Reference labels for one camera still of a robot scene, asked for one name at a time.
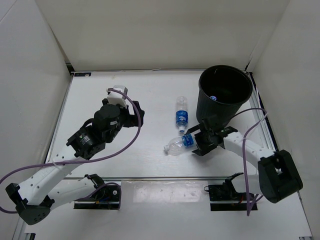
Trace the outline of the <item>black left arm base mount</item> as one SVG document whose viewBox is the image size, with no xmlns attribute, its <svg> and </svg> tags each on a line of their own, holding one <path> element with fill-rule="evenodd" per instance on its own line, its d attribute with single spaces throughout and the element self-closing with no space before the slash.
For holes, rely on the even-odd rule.
<svg viewBox="0 0 320 240">
<path fill-rule="evenodd" d="M 121 185 L 108 182 L 89 198 L 75 201 L 73 208 L 75 210 L 120 210 L 121 198 Z"/>
</svg>

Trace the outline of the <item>blue label Pocari bottle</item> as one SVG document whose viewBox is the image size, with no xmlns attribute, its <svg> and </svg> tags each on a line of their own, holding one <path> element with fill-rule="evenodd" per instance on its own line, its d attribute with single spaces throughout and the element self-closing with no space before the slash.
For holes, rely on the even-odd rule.
<svg viewBox="0 0 320 240">
<path fill-rule="evenodd" d="M 184 96 L 176 99 L 175 122 L 180 134 L 184 134 L 188 126 L 188 100 Z"/>
</svg>

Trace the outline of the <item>clear Aquafina water bottle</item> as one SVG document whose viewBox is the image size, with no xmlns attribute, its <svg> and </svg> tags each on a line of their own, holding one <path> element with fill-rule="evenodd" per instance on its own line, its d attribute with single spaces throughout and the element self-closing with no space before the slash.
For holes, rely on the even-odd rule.
<svg viewBox="0 0 320 240">
<path fill-rule="evenodd" d="M 167 155 L 178 156 L 196 145 L 195 137 L 192 134 L 182 135 L 173 138 L 168 144 L 164 145 L 164 152 Z"/>
</svg>

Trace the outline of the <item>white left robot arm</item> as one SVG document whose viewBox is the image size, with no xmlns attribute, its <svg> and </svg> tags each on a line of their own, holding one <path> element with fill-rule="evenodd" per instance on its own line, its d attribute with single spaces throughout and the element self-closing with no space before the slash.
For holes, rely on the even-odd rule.
<svg viewBox="0 0 320 240">
<path fill-rule="evenodd" d="M 102 107 L 76 131 L 48 166 L 21 183 L 10 183 L 5 191 L 19 217 L 29 225 L 43 221 L 59 206 L 72 201 L 108 202 L 119 199 L 120 187 L 105 183 L 97 174 L 85 176 L 70 185 L 58 184 L 74 169 L 87 163 L 111 143 L 122 128 L 141 127 L 144 110 L 132 102 L 134 114 L 125 103 L 102 101 Z"/>
</svg>

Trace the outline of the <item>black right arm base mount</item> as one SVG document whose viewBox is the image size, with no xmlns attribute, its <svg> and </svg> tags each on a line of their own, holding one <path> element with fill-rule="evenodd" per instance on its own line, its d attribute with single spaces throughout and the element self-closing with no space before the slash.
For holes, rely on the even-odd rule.
<svg viewBox="0 0 320 240">
<path fill-rule="evenodd" d="M 239 212 L 247 210 L 247 194 L 237 191 L 233 180 L 240 180 L 243 172 L 237 172 L 226 178 L 209 178 L 203 190 L 209 195 L 212 212 Z"/>
</svg>

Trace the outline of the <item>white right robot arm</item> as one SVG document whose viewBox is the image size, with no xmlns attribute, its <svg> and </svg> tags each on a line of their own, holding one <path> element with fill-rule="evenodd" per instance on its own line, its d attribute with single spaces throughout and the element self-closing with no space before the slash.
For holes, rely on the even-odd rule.
<svg viewBox="0 0 320 240">
<path fill-rule="evenodd" d="M 243 136 L 232 126 L 222 128 L 216 116 L 205 118 L 182 137 L 186 147 L 196 145 L 194 154 L 204 156 L 217 148 L 233 152 L 258 171 L 260 194 L 277 203 L 300 191 L 303 182 L 291 154 L 286 150 L 273 151 Z"/>
</svg>

